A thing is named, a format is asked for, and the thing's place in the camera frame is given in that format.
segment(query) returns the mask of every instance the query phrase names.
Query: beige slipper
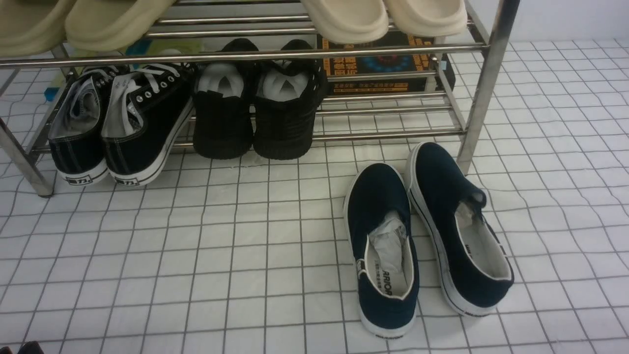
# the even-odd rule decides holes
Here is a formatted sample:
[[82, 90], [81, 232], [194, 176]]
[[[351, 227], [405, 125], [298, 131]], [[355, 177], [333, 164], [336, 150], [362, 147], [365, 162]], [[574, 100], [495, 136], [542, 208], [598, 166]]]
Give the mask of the beige slipper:
[[0, 57], [46, 52], [64, 39], [75, 0], [0, 0]]
[[137, 41], [175, 0], [77, 0], [65, 20], [68, 42], [95, 51]]

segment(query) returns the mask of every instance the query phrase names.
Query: cream slide sandal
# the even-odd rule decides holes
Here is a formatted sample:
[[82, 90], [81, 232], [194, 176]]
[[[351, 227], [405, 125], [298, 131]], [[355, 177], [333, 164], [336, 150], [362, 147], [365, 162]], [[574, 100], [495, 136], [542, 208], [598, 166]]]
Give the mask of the cream slide sandal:
[[301, 0], [319, 33], [339, 44], [366, 43], [389, 30], [382, 0]]
[[46, 52], [64, 39], [75, 0], [0, 0], [0, 57]]
[[77, 0], [65, 21], [68, 42], [104, 52], [132, 44], [175, 0]]
[[467, 26], [464, 0], [385, 0], [397, 28], [420, 37], [455, 35]]

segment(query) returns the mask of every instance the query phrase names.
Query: shoe rack leg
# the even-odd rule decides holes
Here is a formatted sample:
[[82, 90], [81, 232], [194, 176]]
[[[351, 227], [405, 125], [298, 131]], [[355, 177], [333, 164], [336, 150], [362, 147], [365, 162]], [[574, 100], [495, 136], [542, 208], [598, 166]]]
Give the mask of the shoe rack leg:
[[485, 115], [489, 108], [489, 101], [494, 92], [498, 72], [503, 62], [504, 51], [509, 43], [513, 22], [518, 13], [520, 0], [500, 0], [494, 27], [489, 37], [489, 48], [483, 51], [484, 62], [481, 76], [474, 93], [474, 101], [467, 119], [466, 134], [461, 142], [457, 163], [467, 174], [472, 163], [472, 156], [481, 134], [481, 128], [485, 121]]
[[[50, 52], [52, 53], [52, 56], [55, 57], [56, 59], [68, 59], [70, 57], [70, 55], [68, 55], [68, 52], [65, 50], [65, 47], [62, 43], [54, 47], [53, 49], [51, 49]], [[63, 72], [65, 77], [67, 77], [68, 75], [74, 75], [77, 73], [75, 67], [61, 67], [59, 69], [61, 70], [61, 72]]]
[[35, 161], [28, 157], [2, 119], [0, 119], [0, 147], [4, 149], [40, 197], [52, 196], [52, 185], [42, 176], [35, 166]]

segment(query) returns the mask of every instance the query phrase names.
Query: cardboard box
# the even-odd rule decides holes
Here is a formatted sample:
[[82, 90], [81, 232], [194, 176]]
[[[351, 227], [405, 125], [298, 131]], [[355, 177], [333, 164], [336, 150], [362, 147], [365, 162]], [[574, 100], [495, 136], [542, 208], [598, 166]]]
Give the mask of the cardboard box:
[[[318, 49], [358, 49], [369, 47], [392, 46], [424, 46], [431, 45], [433, 38], [421, 38], [407, 35], [399, 31], [389, 31], [384, 37], [375, 42], [363, 44], [336, 44], [317, 35]], [[450, 59], [443, 55], [442, 67], [445, 66], [445, 75], [451, 88], [454, 88], [454, 70], [450, 65]], [[428, 55], [396, 55], [378, 57], [344, 57], [323, 59], [323, 67], [328, 77], [338, 77], [356, 74], [375, 74], [386, 72], [409, 72], [428, 70]], [[340, 81], [330, 83], [329, 95], [365, 94], [365, 93], [403, 93], [424, 91], [426, 87], [425, 77], [412, 79], [384, 79], [372, 81]], [[437, 89], [443, 89], [441, 80], [437, 78]]]

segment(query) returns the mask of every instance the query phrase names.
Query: black shoe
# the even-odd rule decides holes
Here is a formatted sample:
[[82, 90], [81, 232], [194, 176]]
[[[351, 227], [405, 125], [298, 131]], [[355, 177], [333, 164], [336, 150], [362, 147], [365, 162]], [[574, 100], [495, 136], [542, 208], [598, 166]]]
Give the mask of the black shoe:
[[481, 214], [485, 193], [433, 142], [413, 149], [404, 184], [432, 236], [447, 302], [463, 315], [488, 315], [512, 286], [513, 271]]
[[[256, 52], [248, 39], [231, 41], [222, 52]], [[217, 62], [201, 69], [194, 106], [194, 150], [210, 159], [233, 159], [253, 144], [249, 108], [255, 94], [255, 62]]]
[[149, 64], [116, 78], [101, 137], [121, 185], [153, 181], [192, 112], [190, 64]]
[[416, 317], [420, 275], [404, 183], [390, 165], [356, 176], [343, 207], [356, 260], [360, 320], [382, 338], [407, 333]]
[[44, 354], [36, 341], [26, 342], [18, 351], [18, 354]]
[[[291, 40], [282, 50], [312, 49]], [[290, 160], [303, 156], [313, 140], [315, 113], [326, 93], [321, 60], [265, 62], [258, 82], [253, 148], [260, 156]]]
[[48, 144], [61, 178], [86, 186], [107, 176], [101, 128], [107, 114], [114, 78], [126, 66], [86, 69], [69, 89], [48, 133]]

